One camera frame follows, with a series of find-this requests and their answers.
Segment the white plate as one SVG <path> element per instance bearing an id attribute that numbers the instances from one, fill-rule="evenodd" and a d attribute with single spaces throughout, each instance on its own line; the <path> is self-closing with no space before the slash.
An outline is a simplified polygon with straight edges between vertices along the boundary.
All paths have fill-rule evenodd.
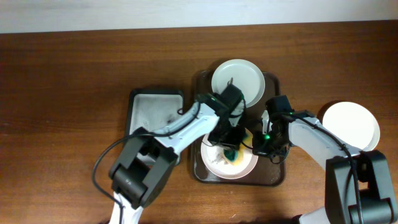
<path id="1" fill-rule="evenodd" d="M 362 105 L 341 101 L 329 106 L 322 116 L 322 125 L 351 146 L 372 151 L 381 132 L 374 115 Z"/>

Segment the pink plate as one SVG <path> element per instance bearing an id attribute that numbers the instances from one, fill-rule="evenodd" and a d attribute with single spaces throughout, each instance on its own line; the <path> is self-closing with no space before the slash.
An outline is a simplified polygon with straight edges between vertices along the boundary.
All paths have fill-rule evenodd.
<path id="1" fill-rule="evenodd" d="M 240 179 L 248 175 L 255 168 L 259 157 L 254 154 L 252 154 L 250 161 L 242 163 L 239 166 L 228 164 L 221 155 L 224 149 L 219 146 L 213 146 L 209 143 L 208 135 L 209 134 L 206 134 L 203 137 L 200 153 L 206 168 L 211 173 L 223 179 L 233 180 Z"/>

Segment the green and yellow sponge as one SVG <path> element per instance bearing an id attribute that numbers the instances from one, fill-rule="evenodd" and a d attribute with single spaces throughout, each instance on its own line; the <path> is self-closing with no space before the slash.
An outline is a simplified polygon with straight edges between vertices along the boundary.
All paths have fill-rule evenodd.
<path id="1" fill-rule="evenodd" d="M 232 166 L 239 166 L 242 163 L 250 161 L 252 158 L 252 134 L 245 134 L 239 149 L 224 149 L 223 159 Z"/>

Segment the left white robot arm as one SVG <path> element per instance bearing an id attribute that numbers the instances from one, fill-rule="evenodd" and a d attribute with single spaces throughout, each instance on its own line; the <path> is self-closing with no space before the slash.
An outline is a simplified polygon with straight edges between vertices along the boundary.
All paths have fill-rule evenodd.
<path id="1" fill-rule="evenodd" d="M 165 127 L 153 132 L 139 128 L 124 137 L 109 170 L 119 212 L 111 223 L 137 223 L 165 187 L 181 152 L 202 136 L 237 157 L 244 136 L 237 124 L 245 108 L 242 91 L 230 84 L 220 94 L 198 95 L 189 111 Z"/>

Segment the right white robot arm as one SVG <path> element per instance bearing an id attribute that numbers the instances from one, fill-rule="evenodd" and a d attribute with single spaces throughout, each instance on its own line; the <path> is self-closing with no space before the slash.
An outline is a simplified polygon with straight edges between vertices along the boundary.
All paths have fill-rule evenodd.
<path id="1" fill-rule="evenodd" d="M 297 146 L 325 170 L 324 206 L 296 216 L 296 223 L 397 221 L 396 195 L 383 153 L 344 142 L 309 111 L 292 109 L 285 95 L 267 100 L 266 110 L 266 130 L 254 135 L 253 154 L 280 164 Z"/>

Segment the grey-white plate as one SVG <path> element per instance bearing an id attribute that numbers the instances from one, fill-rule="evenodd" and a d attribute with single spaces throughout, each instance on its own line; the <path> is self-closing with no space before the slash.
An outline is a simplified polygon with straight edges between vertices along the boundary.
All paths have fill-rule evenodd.
<path id="1" fill-rule="evenodd" d="M 232 59 L 216 68 L 211 78 L 211 88 L 219 93 L 232 84 L 242 91 L 246 107 L 254 106 L 263 96 L 266 82 L 261 70 L 252 62 Z"/>

